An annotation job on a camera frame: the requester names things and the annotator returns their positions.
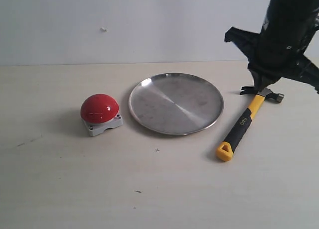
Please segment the hammer head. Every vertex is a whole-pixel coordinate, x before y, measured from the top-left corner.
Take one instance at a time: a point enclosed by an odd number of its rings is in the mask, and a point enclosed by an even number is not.
[[[240,92],[241,95],[246,95],[246,94],[261,95],[265,97],[266,100],[272,99],[277,103],[280,103],[284,98],[283,94],[276,94],[268,88],[265,88],[262,91],[258,92],[258,90],[256,90],[254,86],[244,86],[241,88],[241,90],[242,90]]]

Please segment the white wall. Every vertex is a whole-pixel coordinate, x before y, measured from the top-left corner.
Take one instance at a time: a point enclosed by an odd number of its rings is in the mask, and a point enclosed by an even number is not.
[[[0,0],[0,65],[245,59],[224,33],[258,32],[268,2]]]

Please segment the red dome button cap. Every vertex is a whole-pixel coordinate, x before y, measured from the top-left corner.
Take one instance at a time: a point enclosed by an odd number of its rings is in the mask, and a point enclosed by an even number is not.
[[[89,123],[105,123],[119,112],[119,105],[112,97],[104,94],[92,95],[81,107],[81,117]]]

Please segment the black rubber grip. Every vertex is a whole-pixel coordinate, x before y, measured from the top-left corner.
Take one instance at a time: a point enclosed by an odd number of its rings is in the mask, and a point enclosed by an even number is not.
[[[228,133],[224,140],[225,142],[228,142],[230,144],[233,152],[235,152],[237,145],[239,144],[240,140],[242,139],[249,125],[251,124],[252,120],[250,115],[251,111],[249,108],[247,108],[239,117],[234,127],[231,129],[231,131]]]

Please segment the small dark speck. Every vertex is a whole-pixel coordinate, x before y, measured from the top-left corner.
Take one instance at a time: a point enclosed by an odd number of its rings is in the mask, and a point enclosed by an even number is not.
[[[18,144],[17,147],[20,147],[20,146],[22,146],[22,145],[25,145],[25,143]]]

